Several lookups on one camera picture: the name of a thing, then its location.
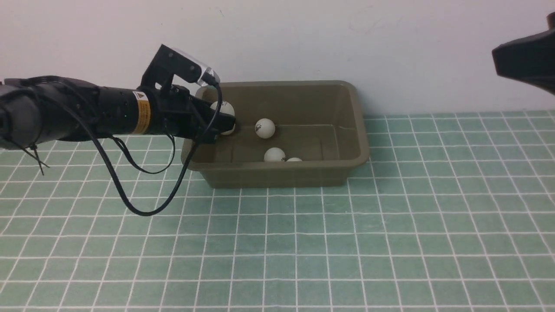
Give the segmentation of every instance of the green tile floor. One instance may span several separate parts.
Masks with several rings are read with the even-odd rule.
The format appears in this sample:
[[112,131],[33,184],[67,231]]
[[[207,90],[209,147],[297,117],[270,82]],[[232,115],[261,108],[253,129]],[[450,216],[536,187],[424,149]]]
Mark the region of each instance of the green tile floor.
[[[131,215],[90,143],[0,154],[0,310],[554,312],[555,113],[366,120],[371,161],[337,188],[212,190],[188,174]],[[127,137],[138,163],[163,137]],[[104,142],[132,202],[151,176]]]

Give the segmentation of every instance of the robotic arm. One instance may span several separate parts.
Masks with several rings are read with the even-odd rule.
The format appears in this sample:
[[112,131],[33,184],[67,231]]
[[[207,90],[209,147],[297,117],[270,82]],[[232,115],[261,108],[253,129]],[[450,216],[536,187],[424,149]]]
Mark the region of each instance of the robotic arm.
[[[210,108],[211,103],[193,97],[186,88],[173,85],[174,76],[188,83],[214,87],[218,91],[216,110]],[[42,171],[45,164],[38,157],[37,144],[52,140],[91,140],[106,163],[123,202],[133,213],[143,216],[157,214],[170,203],[198,145],[214,143],[218,134],[231,130],[235,124],[235,117],[220,113],[223,100],[218,75],[186,53],[164,45],[146,69],[137,89],[99,87],[57,76],[6,79],[4,82],[0,83],[0,148],[25,151],[39,163]],[[174,137],[193,140],[173,191],[154,211],[140,211],[129,202],[99,142],[102,138],[113,139],[134,167],[150,174],[159,173],[147,172],[135,164],[123,141],[114,137],[122,134],[167,135],[174,153]]]

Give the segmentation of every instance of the white grout line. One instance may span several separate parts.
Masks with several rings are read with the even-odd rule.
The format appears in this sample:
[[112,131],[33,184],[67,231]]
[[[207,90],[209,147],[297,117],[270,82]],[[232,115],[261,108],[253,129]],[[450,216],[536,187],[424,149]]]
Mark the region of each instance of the white grout line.
[[230,281],[229,281],[229,297],[228,297],[228,306],[230,306],[228,308],[228,312],[231,311],[231,294],[233,292],[233,282],[235,281],[235,258],[236,258],[236,251],[237,251],[237,240],[239,237],[239,218],[241,216],[241,194],[243,192],[243,189],[239,190],[239,206],[237,207],[237,223],[235,224],[235,241],[233,242],[233,255],[231,256],[231,276],[230,276]]
[[179,223],[177,225],[177,231],[175,233],[175,240],[174,240],[174,245],[173,248],[171,249],[171,256],[170,256],[170,263],[168,266],[168,273],[166,275],[166,280],[164,281],[164,289],[162,290],[162,297],[160,298],[160,309],[158,310],[159,312],[162,312],[162,306],[164,305],[164,298],[166,296],[166,290],[168,288],[168,281],[170,280],[170,272],[171,272],[171,266],[173,264],[173,260],[175,258],[175,248],[177,247],[177,242],[178,242],[178,238],[179,238],[179,230],[181,229],[181,223],[183,222],[183,216],[185,215],[185,207],[187,205],[187,195],[189,195],[189,187],[191,186],[191,181],[188,179],[187,180],[187,188],[185,191],[185,200],[183,201],[183,207],[181,208],[181,214],[179,215]]
[[[374,176],[374,166],[372,165],[372,161],[370,161],[370,170],[372,171],[372,176]],[[374,183],[374,187],[376,188],[376,194],[379,193],[378,190],[378,185],[376,183]],[[387,244],[387,251],[389,253],[389,261],[391,263],[391,271],[393,273],[393,280],[395,282],[395,289],[397,290],[397,300],[400,304],[400,309],[401,312],[403,312],[403,305],[402,305],[402,301],[401,301],[401,291],[399,290],[399,282],[397,279],[397,275],[395,274],[395,265],[393,263],[393,256],[391,254],[391,245],[389,244],[389,237],[387,235],[387,229],[385,228],[385,218],[384,218],[384,210],[382,209],[382,205],[381,205],[381,199],[380,197],[378,197],[378,207],[380,208],[380,215],[381,215],[381,220],[382,220],[382,224],[384,225],[384,233],[385,233],[385,241]]]
[[333,299],[332,299],[332,292],[331,292],[331,274],[330,274],[330,252],[328,251],[327,247],[327,230],[326,230],[326,206],[324,202],[324,188],[320,187],[320,196],[322,202],[322,221],[324,222],[324,244],[326,246],[326,269],[327,269],[327,288],[328,288],[328,296],[330,297],[330,305],[331,312],[334,312],[333,307]]
[[[150,148],[151,144],[152,144],[152,138],[150,138],[150,141],[148,142],[148,147],[149,148]],[[143,167],[143,168],[145,167],[144,163],[146,162],[146,159],[147,159],[147,153],[144,154],[143,163],[141,164],[141,167]],[[135,182],[135,185],[133,185],[133,190],[131,191],[131,197],[135,194],[135,190],[137,189],[137,185],[139,184],[139,177],[140,177],[140,174],[137,175],[137,181]],[[160,196],[161,189],[162,189],[162,186],[160,186],[160,190],[158,191],[158,197]],[[147,246],[150,230],[152,228],[152,220],[153,220],[153,218],[150,217],[150,220],[148,222],[147,235],[144,239],[143,246],[141,248],[139,261],[137,262],[137,268],[135,269],[135,274],[133,275],[133,281],[131,283],[131,289],[129,290],[129,296],[127,297],[127,302],[125,303],[125,306],[129,306],[129,303],[131,302],[131,298],[133,297],[133,289],[135,288],[135,282],[137,281],[137,275],[139,274],[141,260],[143,259],[144,250]]]
[[[98,151],[97,151],[97,152],[95,153],[95,155],[94,155],[94,157],[93,157],[91,163],[94,164],[94,162],[95,162],[96,157],[98,156],[98,154],[99,154],[99,153],[98,153]],[[122,157],[121,157],[121,155],[120,155],[120,157],[118,158],[118,162],[117,162],[117,163],[120,162],[121,158],[122,158]],[[87,175],[85,176],[85,179],[83,180],[83,184],[81,185],[81,188],[79,189],[79,192],[77,192],[77,195],[79,195],[79,194],[83,191],[83,188],[84,188],[84,186],[85,186],[85,183],[87,182],[87,178],[89,177],[89,175],[90,175],[92,169],[93,169],[93,167],[91,166],[91,167],[89,168],[89,170],[87,171]],[[108,192],[108,189],[109,189],[109,187],[107,186],[106,189],[104,190],[104,196],[106,196],[106,193]],[[70,212],[69,212],[69,214],[68,214],[67,219],[65,220],[65,223],[64,223],[64,225],[63,225],[63,227],[62,227],[62,231],[63,231],[63,229],[65,228],[65,226],[66,226],[66,224],[67,224],[67,221],[70,219],[71,212],[73,211],[73,208],[76,206],[77,199],[78,199],[78,197],[75,198],[75,200],[73,201],[73,206],[72,206],[72,208],[71,208],[71,210],[70,210]],[[72,283],[72,281],[73,281],[73,277],[75,276],[75,272],[77,271],[77,267],[79,267],[79,261],[81,260],[81,257],[83,256],[83,252],[85,251],[85,247],[87,246],[88,239],[90,238],[90,233],[91,233],[91,231],[92,231],[93,228],[94,228],[94,223],[95,223],[95,221],[96,221],[96,219],[97,219],[98,213],[100,212],[100,208],[102,207],[102,201],[103,201],[103,200],[101,200],[100,203],[99,203],[99,205],[98,205],[97,211],[96,211],[96,213],[95,213],[95,215],[94,215],[94,218],[93,218],[93,222],[92,222],[91,225],[90,225],[90,228],[89,228],[89,230],[88,230],[88,232],[87,232],[87,235],[85,236],[85,240],[84,240],[84,242],[83,242],[83,246],[81,247],[81,251],[79,252],[79,255],[77,256],[77,259],[76,259],[76,261],[75,261],[75,265],[74,265],[74,267],[73,267],[73,271],[72,271],[72,273],[71,273],[71,276],[69,277],[69,281],[67,282],[67,285],[65,286],[64,293],[63,293],[62,298],[61,298],[61,300],[60,300],[60,302],[59,302],[59,305],[58,305],[58,310],[57,310],[58,312],[60,312],[60,310],[63,308],[63,302],[64,302],[64,300],[65,300],[65,296],[67,296],[69,287],[71,286],[71,283]],[[54,251],[54,248],[55,248],[56,245],[58,244],[59,238],[60,238],[60,237],[58,237],[58,239],[56,240],[56,243],[54,244],[54,247],[52,248],[52,251]]]
[[200,282],[202,281],[203,275],[203,268],[204,268],[204,259],[207,258],[206,256],[206,246],[208,245],[208,233],[210,232],[210,218],[212,217],[212,211],[214,210],[214,194],[216,190],[212,190],[212,200],[210,202],[210,213],[208,215],[208,224],[206,225],[206,234],[204,238],[204,247],[203,247],[203,254],[200,258],[200,269],[199,269],[199,281],[196,284],[196,293],[195,293],[195,302],[193,305],[193,312],[196,312],[197,304],[199,302],[199,292],[200,292]]

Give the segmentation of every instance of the tile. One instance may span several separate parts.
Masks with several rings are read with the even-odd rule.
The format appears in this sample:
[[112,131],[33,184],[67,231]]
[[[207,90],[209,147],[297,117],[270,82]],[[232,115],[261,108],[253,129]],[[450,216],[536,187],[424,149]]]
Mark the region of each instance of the tile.
[[[237,236],[237,244],[235,248],[236,254],[261,254],[264,252],[264,245],[265,245],[265,237],[264,235],[239,235]],[[206,247],[206,252],[209,251],[212,254],[224,254],[229,255],[234,250],[233,245],[230,243],[219,242],[218,244],[211,244],[210,249],[208,246]]]
[[331,256],[329,264],[331,279],[360,278],[359,258],[357,256]]
[[139,264],[137,280],[159,280],[168,276],[170,259],[168,258],[144,258]]
[[469,304],[465,288],[460,281],[433,281],[432,288],[438,305]]
[[432,305],[432,291],[425,281],[399,281],[401,304],[403,305]]
[[323,233],[324,216],[323,214],[296,215],[298,233]]
[[532,216],[541,232],[555,232],[555,213],[534,213]]
[[398,291],[394,281],[365,281],[366,300],[369,305],[398,305]]
[[233,281],[232,305],[261,305],[263,300],[262,281]]
[[502,212],[522,212],[526,206],[519,195],[494,195],[495,201]]
[[89,237],[82,256],[110,256],[115,237]]
[[330,303],[329,286],[326,281],[299,281],[297,288],[299,305],[327,305]]
[[362,277],[365,279],[393,279],[389,257],[362,256]]
[[536,232],[536,227],[527,214],[504,213],[503,220],[509,232]]
[[326,243],[323,235],[297,235],[297,250],[299,254],[325,254]]
[[92,306],[100,283],[69,283],[62,305]]
[[332,281],[331,299],[334,305],[364,305],[360,281]]
[[266,238],[266,252],[271,254],[295,253],[295,234],[268,235]]
[[472,151],[468,146],[447,146],[445,148],[450,161],[474,160]]
[[478,235],[474,234],[453,234],[451,235],[451,243],[455,250],[455,254],[483,254],[482,244]]
[[295,205],[292,196],[274,196],[268,198],[268,213],[293,213]]
[[453,254],[447,235],[419,235],[419,239],[425,255]]
[[432,187],[427,178],[403,179],[407,194],[431,194]]
[[553,281],[534,281],[543,304],[555,304],[555,283]]
[[265,214],[266,197],[242,197],[240,206],[241,214]]
[[538,234],[512,234],[514,244],[520,254],[542,254],[548,252]]
[[210,217],[205,215],[185,215],[181,218],[179,234],[205,234],[209,219]]
[[389,254],[384,234],[357,234],[361,255]]
[[163,282],[135,282],[131,292],[130,305],[159,305],[164,291]]
[[[276,260],[281,260],[281,256],[268,256],[267,263],[273,264]],[[279,266],[269,266],[271,270],[267,270],[266,276],[275,276],[285,273],[284,269],[287,265],[278,263]],[[264,257],[263,256],[242,256],[235,258],[235,266],[233,270],[234,279],[262,279],[264,277]]]
[[324,211],[327,213],[345,213],[350,212],[351,203],[349,196],[324,196]]
[[523,256],[531,278],[555,278],[555,261],[550,256]]
[[425,257],[426,267],[431,279],[458,279],[457,262],[452,256]]
[[490,258],[495,276],[499,279],[525,279],[526,272],[517,256],[496,256]]
[[66,283],[37,283],[33,295],[30,298],[31,306],[58,306],[62,301]]
[[505,231],[505,225],[498,213],[480,213],[474,214],[472,217],[479,233]]
[[445,233],[445,226],[439,213],[415,214],[412,217],[419,233]]
[[389,233],[409,233],[415,231],[412,217],[409,214],[385,214],[384,222]]
[[327,279],[327,260],[325,256],[297,256],[297,278]]
[[169,280],[197,279],[200,274],[201,258],[174,258],[171,262]]
[[465,198],[461,195],[438,195],[437,202],[442,212],[467,212]]
[[503,305],[501,293],[494,281],[467,281],[466,287],[473,305]]
[[404,194],[403,183],[399,178],[378,179],[376,186],[379,194]]
[[435,194],[460,194],[457,179],[454,178],[431,178]]
[[325,223],[327,233],[355,232],[352,216],[348,214],[327,214],[325,215]]
[[353,234],[328,234],[326,239],[329,254],[354,255],[357,253],[355,236]]
[[555,211],[555,205],[549,196],[544,194],[522,194],[522,199],[532,212],[552,212]]
[[483,177],[458,178],[463,194],[489,193]]
[[423,163],[397,163],[402,177],[427,177]]
[[[237,258],[235,259],[234,275],[236,275],[236,270],[237,270]],[[267,279],[277,279],[277,278],[294,279],[295,278],[295,256],[289,256],[289,255],[267,256],[266,257],[266,278]]]
[[488,254],[515,254],[511,238],[506,234],[484,234],[482,241]]
[[293,215],[269,215],[268,233],[294,233],[295,216]]
[[379,213],[380,206],[378,197],[372,196],[351,196],[351,204],[354,213]]
[[175,237],[173,236],[150,236],[144,246],[143,255],[168,256],[174,249]]
[[398,279],[425,279],[426,269],[420,256],[393,257],[395,277]]
[[24,306],[33,287],[32,283],[6,283],[0,293],[0,306]]
[[391,254],[393,255],[415,255],[420,254],[420,247],[416,236],[408,234],[389,234],[388,236]]
[[321,196],[295,197],[297,213],[321,213],[324,211]]
[[379,200],[383,213],[410,212],[405,196],[380,195]]
[[[143,272],[142,276],[146,276],[144,269],[151,266],[153,261],[159,260],[160,258],[144,258],[141,260],[141,268]],[[105,259],[86,259],[87,261],[79,261],[79,269],[83,271],[81,279],[98,279],[96,276],[99,272],[104,271],[106,266]],[[129,259],[129,258],[111,258],[110,263],[108,263],[108,269],[106,270],[105,280],[134,280],[135,273],[137,273],[137,266],[139,266],[139,259]]]
[[266,216],[265,215],[241,215],[241,216],[239,216],[239,226],[237,228],[237,232],[239,234],[264,234],[264,233],[266,233]]
[[462,132],[443,132],[440,135],[445,146],[468,145]]
[[130,282],[104,283],[100,286],[97,305],[126,305],[132,284]]
[[493,278],[488,260],[485,256],[459,256],[457,257],[463,278]]
[[439,208],[433,195],[409,195],[408,203],[412,212],[437,212]]
[[471,232],[474,233],[474,223],[468,213],[445,214],[445,227],[450,233]]
[[447,162],[426,162],[426,170],[430,177],[454,177],[452,163]]
[[447,160],[447,154],[443,147],[422,147],[420,148],[422,159],[428,162]]
[[[239,198],[214,197],[212,214],[236,214],[239,211]],[[266,212],[266,199],[264,198],[264,213]]]
[[441,138],[437,133],[416,133],[419,146],[442,146]]
[[269,280],[266,282],[266,288],[264,291],[265,304],[295,305],[295,297],[294,281]]
[[114,248],[114,256],[138,256],[140,255],[143,244],[145,242],[146,237],[144,236],[136,236],[136,237],[118,237],[115,248]]
[[539,304],[530,281],[500,281],[501,290],[509,305]]

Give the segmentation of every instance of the white wall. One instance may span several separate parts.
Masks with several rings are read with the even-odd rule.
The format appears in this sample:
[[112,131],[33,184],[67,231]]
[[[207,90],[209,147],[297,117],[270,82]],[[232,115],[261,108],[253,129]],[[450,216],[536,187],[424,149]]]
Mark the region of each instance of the white wall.
[[366,113],[555,108],[491,50],[547,30],[554,0],[0,2],[0,77],[136,87],[161,43],[223,81],[343,79]]

